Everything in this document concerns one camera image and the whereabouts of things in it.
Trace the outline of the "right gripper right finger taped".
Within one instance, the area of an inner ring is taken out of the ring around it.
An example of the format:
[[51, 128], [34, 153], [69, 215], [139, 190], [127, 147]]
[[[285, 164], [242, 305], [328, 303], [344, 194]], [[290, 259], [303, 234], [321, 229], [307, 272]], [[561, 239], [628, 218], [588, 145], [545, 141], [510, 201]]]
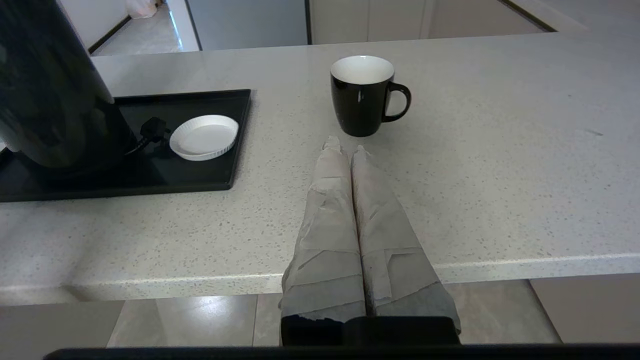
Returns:
[[352, 155], [351, 176], [368, 312], [375, 317], [446, 317], [461, 330], [453, 297], [384, 172], [363, 146]]

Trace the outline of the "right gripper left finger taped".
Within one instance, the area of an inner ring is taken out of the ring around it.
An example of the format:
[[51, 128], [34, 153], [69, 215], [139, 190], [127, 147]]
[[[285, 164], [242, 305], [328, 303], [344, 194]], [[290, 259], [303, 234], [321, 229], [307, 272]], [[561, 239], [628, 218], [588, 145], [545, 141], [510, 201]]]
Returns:
[[281, 284], [284, 318], [366, 315], [352, 176], [336, 136], [327, 138], [318, 155], [294, 254]]

